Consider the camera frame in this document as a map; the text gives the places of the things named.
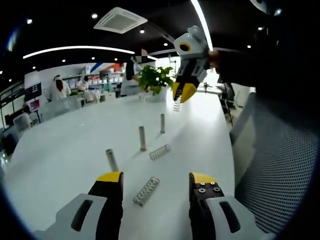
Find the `air conditioner vent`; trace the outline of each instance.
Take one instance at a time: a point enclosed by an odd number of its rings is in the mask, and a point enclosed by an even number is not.
[[[124,34],[147,21],[147,19],[133,12],[115,7],[104,15],[93,28]]]

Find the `green plant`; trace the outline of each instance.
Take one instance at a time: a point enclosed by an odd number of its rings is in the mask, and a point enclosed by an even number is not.
[[[161,91],[161,87],[170,88],[174,85],[174,72],[172,72],[172,67],[154,67],[147,65],[139,73],[139,86],[142,89],[150,87],[153,95],[157,95]]]
[[[76,92],[76,91],[72,91],[71,93],[70,93],[70,97],[71,96],[77,96],[78,95],[78,93]]]

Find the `black ceiling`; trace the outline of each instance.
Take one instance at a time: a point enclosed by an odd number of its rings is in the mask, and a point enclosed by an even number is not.
[[[72,49],[48,52],[18,61],[36,51],[65,46],[103,46],[135,51],[146,49],[148,53],[172,49],[168,39],[175,39],[193,25],[201,26],[196,11],[189,0],[117,0],[114,3],[85,2],[73,5],[26,5],[14,8],[14,12],[3,12],[0,21],[3,25],[0,37],[0,70],[10,69],[2,74],[1,88],[19,80],[18,76],[8,83],[12,71],[21,74],[33,71],[32,67],[43,70],[66,64],[90,62],[124,62],[126,53],[105,50]],[[250,0],[202,0],[200,6],[206,18],[213,47],[249,51],[247,45],[253,41],[254,33],[265,24],[265,15],[256,9]],[[94,25],[114,7],[132,11],[148,22],[124,34],[93,29]],[[98,18],[92,19],[93,13]],[[18,33],[13,46],[14,57],[4,61],[3,53],[13,32]]]

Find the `metal spring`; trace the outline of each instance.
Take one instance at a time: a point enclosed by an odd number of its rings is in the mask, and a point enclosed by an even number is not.
[[[173,106],[173,111],[175,112],[179,112],[180,111],[180,107],[181,107],[181,95],[182,91],[179,89],[177,90],[177,95],[179,95],[179,97],[177,98],[177,100],[174,102],[174,106]]]
[[[171,150],[170,145],[166,144],[166,145],[158,148],[157,150],[150,152],[149,157],[152,160],[156,160],[157,158],[161,157],[162,155],[166,154],[167,152],[170,152],[170,150]]]
[[[139,206],[143,206],[147,200],[150,198],[151,194],[157,188],[160,183],[160,179],[156,177],[151,177],[146,185],[139,191],[139,193],[133,198],[133,202]]]

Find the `potted plant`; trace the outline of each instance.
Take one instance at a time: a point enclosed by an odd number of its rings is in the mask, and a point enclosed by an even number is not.
[[[139,73],[139,86],[141,89],[150,88],[154,101],[165,101],[166,89],[174,85],[175,75],[172,67],[154,67],[146,65]]]

